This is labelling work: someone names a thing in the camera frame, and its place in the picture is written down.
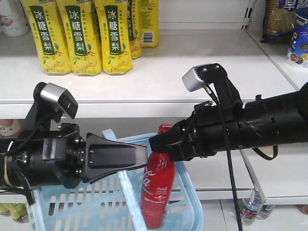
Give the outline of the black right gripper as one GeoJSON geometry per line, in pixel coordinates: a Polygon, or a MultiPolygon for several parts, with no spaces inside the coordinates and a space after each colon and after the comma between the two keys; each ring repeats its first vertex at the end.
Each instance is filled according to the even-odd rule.
{"type": "Polygon", "coordinates": [[[157,135],[149,139],[153,152],[169,153],[173,161],[214,156],[217,152],[243,148],[238,123],[242,102],[219,111],[219,106],[203,102],[192,115],[175,124],[161,124],[157,135]]]}

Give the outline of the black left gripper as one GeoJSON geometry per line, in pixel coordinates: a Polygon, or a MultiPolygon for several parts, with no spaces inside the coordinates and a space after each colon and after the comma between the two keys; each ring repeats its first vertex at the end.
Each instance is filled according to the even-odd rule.
{"type": "Polygon", "coordinates": [[[71,123],[62,123],[60,130],[38,133],[26,151],[29,159],[24,174],[31,186],[62,185],[74,189],[81,180],[94,183],[119,171],[147,165],[147,147],[108,140],[92,133],[87,134],[85,143],[79,125],[71,123]]]}

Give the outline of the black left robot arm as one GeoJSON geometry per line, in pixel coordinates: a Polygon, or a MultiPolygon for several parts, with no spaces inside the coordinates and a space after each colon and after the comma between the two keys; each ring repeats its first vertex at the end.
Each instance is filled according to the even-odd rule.
{"type": "Polygon", "coordinates": [[[147,147],[79,134],[77,124],[38,131],[23,147],[28,131],[0,141],[0,185],[4,188],[62,185],[76,188],[122,170],[146,166],[147,147]]]}

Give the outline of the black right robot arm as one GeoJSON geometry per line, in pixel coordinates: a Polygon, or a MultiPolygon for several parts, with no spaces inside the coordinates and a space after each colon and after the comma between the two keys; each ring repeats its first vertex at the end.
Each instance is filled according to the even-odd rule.
{"type": "MultiPolygon", "coordinates": [[[[299,91],[237,105],[224,112],[231,150],[307,142],[308,86],[299,91]]],[[[149,139],[152,151],[190,161],[227,150],[218,107],[203,102],[192,115],[149,139]]]]}

